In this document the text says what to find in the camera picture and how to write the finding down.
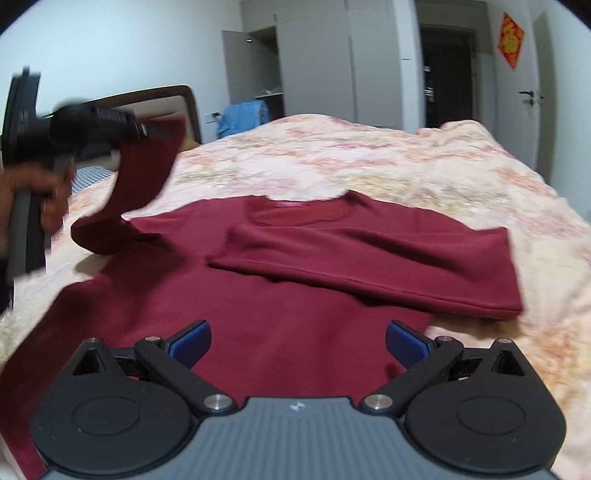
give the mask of open cabinet door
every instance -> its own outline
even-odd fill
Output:
[[[255,37],[222,31],[230,103],[254,100],[281,84],[279,57]]]
[[[526,0],[488,0],[495,47],[496,137],[535,170],[540,143],[540,70]]]

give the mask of metal screw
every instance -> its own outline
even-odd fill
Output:
[[[387,408],[390,408],[392,405],[394,405],[394,401],[389,396],[382,395],[381,393],[365,397],[363,403],[365,403],[366,407],[376,411],[386,410]]]
[[[203,405],[211,411],[223,411],[229,409],[234,401],[227,395],[216,393],[205,397]]]

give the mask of shelf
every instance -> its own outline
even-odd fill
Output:
[[[283,95],[283,92],[279,92],[279,93],[266,93],[265,95],[258,95],[255,98],[257,100],[259,100],[261,98],[274,97],[274,96],[279,96],[279,95]]]

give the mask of human hand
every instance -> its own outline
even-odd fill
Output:
[[[0,257],[8,254],[8,229],[17,190],[28,189],[50,194],[41,207],[41,226],[47,234],[53,235],[60,230],[64,215],[68,212],[68,197],[72,193],[75,172],[72,165],[66,170],[64,178],[60,179],[33,163],[4,169],[0,174]]]

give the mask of logo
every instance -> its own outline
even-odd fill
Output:
[[[297,401],[297,402],[295,402],[295,403],[292,403],[292,404],[290,405],[290,408],[291,408],[293,411],[297,411],[297,412],[304,410],[304,408],[305,408],[305,407],[306,407],[306,404],[305,404],[305,403],[303,403],[303,402],[301,402],[301,401]]]

